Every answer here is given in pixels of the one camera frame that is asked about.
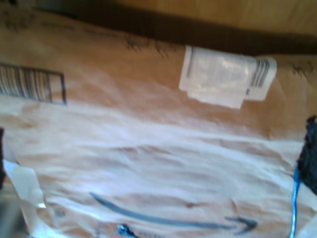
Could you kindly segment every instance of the white sticker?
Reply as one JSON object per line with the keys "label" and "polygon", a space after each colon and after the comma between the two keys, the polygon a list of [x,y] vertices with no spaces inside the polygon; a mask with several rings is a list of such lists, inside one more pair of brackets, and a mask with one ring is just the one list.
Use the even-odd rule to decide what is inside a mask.
{"label": "white sticker", "polygon": [[254,58],[186,47],[179,88],[204,103],[239,109],[265,99],[276,73],[272,58]]}
{"label": "white sticker", "polygon": [[3,166],[19,197],[35,207],[45,208],[43,193],[34,170],[7,160],[3,161]]}

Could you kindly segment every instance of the amazon package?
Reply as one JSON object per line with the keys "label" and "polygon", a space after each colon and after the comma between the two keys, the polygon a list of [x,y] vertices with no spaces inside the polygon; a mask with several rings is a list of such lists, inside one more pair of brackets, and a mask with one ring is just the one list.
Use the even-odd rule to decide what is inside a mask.
{"label": "amazon package", "polygon": [[[317,56],[237,56],[1,5],[4,168],[30,235],[286,237],[316,78]],[[297,237],[316,227],[302,186]]]}

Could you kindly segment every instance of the blue cord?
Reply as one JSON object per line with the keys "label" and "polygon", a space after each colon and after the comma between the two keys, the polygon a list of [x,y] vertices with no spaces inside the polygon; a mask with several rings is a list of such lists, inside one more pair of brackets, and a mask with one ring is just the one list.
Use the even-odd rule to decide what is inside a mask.
{"label": "blue cord", "polygon": [[297,220],[296,200],[297,200],[299,186],[301,185],[301,180],[299,178],[299,171],[297,169],[295,169],[295,171],[294,171],[293,179],[294,179],[294,190],[293,190],[293,195],[292,195],[293,215],[292,215],[291,233],[290,233],[288,238],[294,238],[295,232],[296,232],[296,220]]}

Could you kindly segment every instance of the crumpled paper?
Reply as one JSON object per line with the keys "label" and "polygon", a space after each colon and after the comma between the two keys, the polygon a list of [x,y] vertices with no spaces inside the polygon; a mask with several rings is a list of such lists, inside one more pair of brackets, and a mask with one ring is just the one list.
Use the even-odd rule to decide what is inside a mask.
{"label": "crumpled paper", "polygon": [[[240,110],[178,88],[185,47],[1,6],[0,126],[32,168],[48,237],[286,237],[316,56],[272,56],[263,102]],[[303,186],[298,238],[316,232]]]}

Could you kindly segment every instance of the black arrow logo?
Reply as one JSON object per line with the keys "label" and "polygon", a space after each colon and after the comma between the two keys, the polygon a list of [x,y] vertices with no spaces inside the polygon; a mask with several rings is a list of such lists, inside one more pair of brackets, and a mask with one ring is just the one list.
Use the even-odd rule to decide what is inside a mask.
{"label": "black arrow logo", "polygon": [[[92,197],[96,199],[101,205],[110,209],[113,212],[120,213],[124,216],[132,217],[132,218],[143,220],[146,222],[157,223],[157,224],[168,225],[168,226],[196,227],[196,228],[222,229],[222,230],[235,230],[238,228],[236,225],[222,225],[218,223],[208,223],[208,222],[183,222],[183,221],[176,221],[176,220],[144,215],[141,213],[133,212],[133,211],[118,207],[117,205],[105,200],[104,198],[96,195],[95,193],[91,192],[90,195],[92,195]],[[242,234],[248,233],[252,231],[258,224],[254,220],[245,219],[241,217],[238,217],[238,218],[225,217],[225,219],[231,222],[245,224],[245,228],[239,232],[235,232],[234,235],[242,235]]]}

